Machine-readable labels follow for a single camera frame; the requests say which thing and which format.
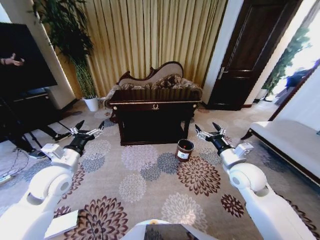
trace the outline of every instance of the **floral rug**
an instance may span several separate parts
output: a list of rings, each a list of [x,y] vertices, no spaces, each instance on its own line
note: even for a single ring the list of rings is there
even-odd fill
[[[90,112],[78,101],[61,122],[68,127],[85,120],[82,129],[96,128],[104,121],[103,135],[90,141],[71,189],[58,204],[59,216],[79,209],[77,228],[55,239],[120,239],[135,224],[160,219],[189,224],[222,240],[261,239],[248,215],[245,202],[224,172],[211,143],[196,137],[195,123],[213,131],[212,122],[227,129],[227,141],[237,145],[251,122],[266,121],[274,107],[261,102],[241,111],[197,109],[188,138],[195,148],[187,162],[175,159],[176,144],[120,146],[117,124],[109,120],[110,110]],[[64,133],[59,124],[51,125]],[[52,139],[34,131],[42,143]],[[62,141],[67,145],[71,137]],[[255,137],[248,162],[260,167],[271,187],[299,214],[317,239],[320,239],[320,190],[293,167],[266,148]],[[16,156],[10,142],[0,144],[0,170],[10,168]],[[0,215],[16,203],[28,188],[35,173],[50,166],[50,160],[18,156],[17,168],[26,167],[12,180],[0,185]]]

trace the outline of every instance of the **potted plant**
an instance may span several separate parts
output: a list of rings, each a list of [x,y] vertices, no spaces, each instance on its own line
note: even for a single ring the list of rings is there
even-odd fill
[[[85,0],[34,0],[33,13],[46,25],[53,48],[59,49],[76,70],[84,101],[90,111],[99,108],[92,77],[88,71],[87,55],[93,43],[87,31],[87,18],[82,10]]]

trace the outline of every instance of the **doorway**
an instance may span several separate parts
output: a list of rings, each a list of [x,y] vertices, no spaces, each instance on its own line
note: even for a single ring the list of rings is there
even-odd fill
[[[320,63],[320,1],[316,1],[273,68],[254,102],[270,102],[277,113]]]
[[[209,109],[240,110],[301,0],[244,0]]]

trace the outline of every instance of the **television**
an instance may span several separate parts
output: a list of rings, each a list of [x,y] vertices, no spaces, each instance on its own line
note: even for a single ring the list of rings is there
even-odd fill
[[[57,85],[29,29],[0,23],[0,95]]]

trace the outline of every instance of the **small bucket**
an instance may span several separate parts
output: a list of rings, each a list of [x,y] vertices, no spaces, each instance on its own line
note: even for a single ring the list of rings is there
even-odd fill
[[[192,150],[195,145],[188,139],[180,139],[176,147],[175,158],[180,162],[187,162],[190,159]]]

